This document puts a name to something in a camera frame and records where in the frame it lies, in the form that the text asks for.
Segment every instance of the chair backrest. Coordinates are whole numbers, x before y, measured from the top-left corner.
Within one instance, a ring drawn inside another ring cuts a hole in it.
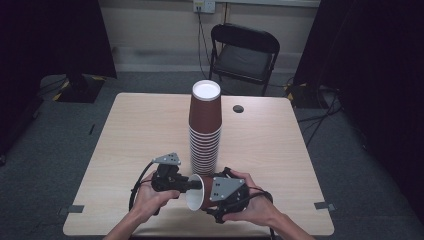
[[[280,43],[272,34],[231,23],[214,26],[211,31],[211,37],[214,48],[216,48],[215,41],[217,41],[277,55],[280,51]]]

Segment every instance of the stack of cups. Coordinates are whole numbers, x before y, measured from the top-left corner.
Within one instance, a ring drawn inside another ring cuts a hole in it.
[[[194,174],[215,173],[221,136],[221,88],[213,81],[194,84],[189,114],[190,160]]]

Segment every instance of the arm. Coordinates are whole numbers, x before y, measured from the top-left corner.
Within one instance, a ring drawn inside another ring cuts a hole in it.
[[[104,238],[106,240],[128,239],[137,227],[147,222],[157,209],[166,205],[169,199],[177,198],[180,193],[176,190],[156,192],[150,180],[153,172],[142,181],[133,208]]]
[[[259,190],[252,189],[252,187],[260,187],[256,186],[250,174],[239,173],[234,170],[231,170],[231,173],[246,181],[247,186],[251,187],[250,194],[259,192]],[[265,196],[252,198],[244,211],[226,214],[222,219],[224,221],[248,221],[259,226],[267,226],[287,240],[314,239],[293,222],[289,216],[280,212]]]

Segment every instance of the person's right hand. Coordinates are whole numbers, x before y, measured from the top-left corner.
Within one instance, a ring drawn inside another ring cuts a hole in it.
[[[235,170],[231,170],[231,173],[236,177],[244,179],[246,185],[250,188],[250,195],[261,192],[258,189],[262,189],[253,182],[252,177],[249,173],[240,173]],[[250,199],[249,205],[244,211],[236,213],[228,213],[222,217],[224,221],[248,221],[259,226],[270,226],[272,219],[277,214],[281,214],[280,211],[268,200],[265,196],[258,196]]]

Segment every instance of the light wood surface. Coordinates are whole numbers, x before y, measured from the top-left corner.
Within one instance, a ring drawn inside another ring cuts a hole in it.
[[[151,159],[176,152],[180,173],[190,176],[188,112],[190,95],[121,93],[87,168],[69,213],[66,235],[106,235],[127,213],[130,189]],[[235,113],[234,105],[244,107]],[[290,102],[285,98],[222,96],[223,125],[218,167],[252,175],[274,203],[312,235],[331,235],[333,223]],[[152,165],[148,173],[157,168]],[[266,236],[269,229],[247,222],[216,224],[192,212],[185,194],[171,200],[134,235],[172,237]]]

